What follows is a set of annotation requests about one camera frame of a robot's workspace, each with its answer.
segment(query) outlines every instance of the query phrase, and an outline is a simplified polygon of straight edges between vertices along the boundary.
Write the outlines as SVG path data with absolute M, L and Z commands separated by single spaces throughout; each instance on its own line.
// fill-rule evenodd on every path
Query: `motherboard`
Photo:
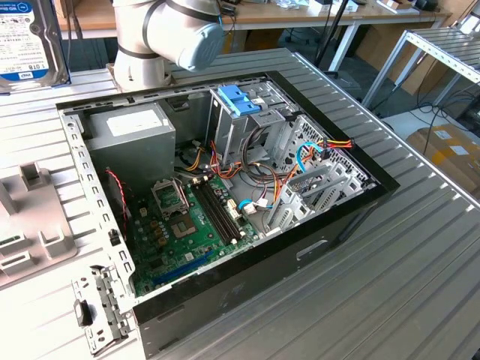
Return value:
M 136 296 L 258 239 L 216 175 L 189 184 L 160 184 L 152 188 L 153 193 L 128 205 L 133 221 L 127 243 L 136 264 Z M 175 207 L 179 210 L 168 210 Z

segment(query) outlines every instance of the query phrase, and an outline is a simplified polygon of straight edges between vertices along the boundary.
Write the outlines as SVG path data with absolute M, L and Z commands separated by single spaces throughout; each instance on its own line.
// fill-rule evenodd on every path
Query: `blue cable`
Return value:
M 300 168 L 300 170 L 305 173 L 307 170 L 305 169 L 305 166 L 304 164 L 302 163 L 302 148 L 303 147 L 307 147 L 307 146 L 313 146 L 315 148 L 315 150 L 317 150 L 318 152 L 322 152 L 323 149 L 320 148 L 315 142 L 311 142 L 311 141 L 308 141 L 306 142 L 305 144 L 302 144 L 298 147 L 298 150 L 297 150 L 297 164 L 298 164 L 298 167 Z
M 252 203 L 252 202 L 253 202 L 253 201 L 250 200 L 250 199 L 243 200 L 242 202 L 240 202 L 240 203 L 238 204 L 238 208 L 239 208 L 240 210 L 242 210 L 242 208 L 243 208 L 245 205 L 250 204 L 250 203 Z

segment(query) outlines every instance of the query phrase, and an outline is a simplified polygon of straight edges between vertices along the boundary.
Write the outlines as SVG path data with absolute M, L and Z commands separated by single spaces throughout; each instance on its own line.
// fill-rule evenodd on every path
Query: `blue connector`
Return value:
M 152 283 L 154 285 L 167 283 L 168 281 L 174 278 L 177 278 L 180 275 L 185 274 L 186 272 L 193 271 L 195 268 L 198 268 L 201 265 L 207 263 L 207 261 L 209 260 L 209 256 L 212 254 L 213 254 L 213 250 L 210 250 L 208 253 L 205 253 L 204 255 L 196 258 L 195 260 L 187 262 L 186 264 L 176 268 L 175 270 L 172 270 L 170 272 L 167 272 L 166 274 L 162 274 L 160 276 L 155 277 L 154 279 L 152 279 Z
M 260 106 L 252 103 L 247 93 L 240 90 L 237 85 L 220 86 L 218 94 L 237 116 L 254 114 L 260 111 Z

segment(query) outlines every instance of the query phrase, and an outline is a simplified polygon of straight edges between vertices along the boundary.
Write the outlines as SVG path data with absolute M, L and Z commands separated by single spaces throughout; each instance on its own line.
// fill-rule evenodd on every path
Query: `ram slot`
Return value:
M 203 211 L 211 221 L 218 235 L 225 245 L 233 239 L 240 239 L 240 233 L 225 209 L 219 203 L 209 184 L 200 184 L 192 187 L 193 195 L 199 201 Z
M 237 229 L 237 226 L 233 223 L 233 220 L 227 214 L 227 211 L 221 205 L 220 200 L 215 196 L 215 193 L 209 184 L 205 184 L 205 194 L 209 201 L 218 209 L 219 215 L 222 217 L 222 222 L 228 228 L 232 239 L 240 239 L 240 232 Z

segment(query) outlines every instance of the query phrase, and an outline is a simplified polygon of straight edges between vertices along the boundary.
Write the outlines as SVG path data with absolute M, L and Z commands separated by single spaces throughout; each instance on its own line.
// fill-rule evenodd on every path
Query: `robotic arm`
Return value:
M 224 42 L 216 0 L 114 0 L 115 80 L 127 92 L 170 83 L 167 61 L 207 68 Z

